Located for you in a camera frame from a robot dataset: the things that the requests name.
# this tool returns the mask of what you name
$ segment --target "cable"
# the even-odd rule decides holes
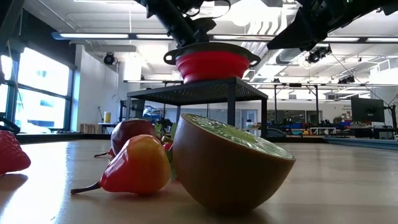
[[[363,86],[365,86],[365,88],[367,89],[367,90],[369,90],[375,97],[377,97],[377,98],[379,98],[380,100],[382,100],[387,106],[390,106],[387,102],[385,102],[382,98],[380,98],[379,96],[377,96],[376,94],[375,94],[375,92],[373,92],[370,88],[368,88],[366,85],[364,85],[358,78],[356,78],[355,77],[355,75],[353,74],[353,73],[351,73],[337,58],[336,58],[336,56],[333,54],[333,53],[331,53],[331,55],[337,60],[337,62],[341,65],[341,66],[343,66],[343,68],[346,70],[346,72],[348,72],[350,75],[352,75],[355,79],[356,79],[356,81],[358,81],[360,84],[362,84]]]

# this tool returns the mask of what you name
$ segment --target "ceiling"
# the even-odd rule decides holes
[[[139,4],[104,4],[93,2],[75,2],[74,0],[29,0],[25,2],[24,8],[38,17],[39,19],[52,26],[60,32],[140,32],[140,33],[165,33],[165,29],[160,22],[151,17],[146,19],[146,9]],[[259,7],[233,7],[231,12],[216,20],[217,26],[211,33],[214,34],[250,34],[253,32],[253,24],[247,26],[235,25],[236,17],[233,11],[239,11],[241,15],[260,14],[257,12]],[[284,9],[287,21],[294,18],[295,9],[289,7]],[[214,6],[213,2],[206,2],[206,6],[201,10],[201,16],[221,15],[227,10],[225,6]],[[259,26],[263,30],[265,24],[274,24],[278,20],[276,17],[268,16],[262,19]],[[338,29],[330,35],[398,35],[398,14],[385,16],[383,13],[372,12],[346,26]],[[270,29],[264,29],[264,34],[270,34]],[[147,41],[147,40],[101,40],[85,43],[95,49],[90,52],[98,60],[110,49],[114,49],[115,55],[121,60],[128,55],[128,49],[135,46],[137,52],[143,59],[143,75],[155,78],[157,80],[167,79],[170,76],[174,66],[163,63],[163,55],[175,48],[171,41]],[[355,74],[361,81],[366,82],[369,76],[369,68],[381,62],[380,58],[398,57],[398,45],[392,44],[332,44],[331,48],[336,58],[347,68],[354,68]],[[294,66],[285,67],[281,72],[267,74],[270,80],[277,76],[282,82],[313,82],[313,83],[336,83],[339,74],[345,71],[345,68],[333,56],[324,58],[315,65],[309,65],[305,62],[305,55],[297,57],[292,63]],[[253,78],[261,78],[264,74],[256,73]]]

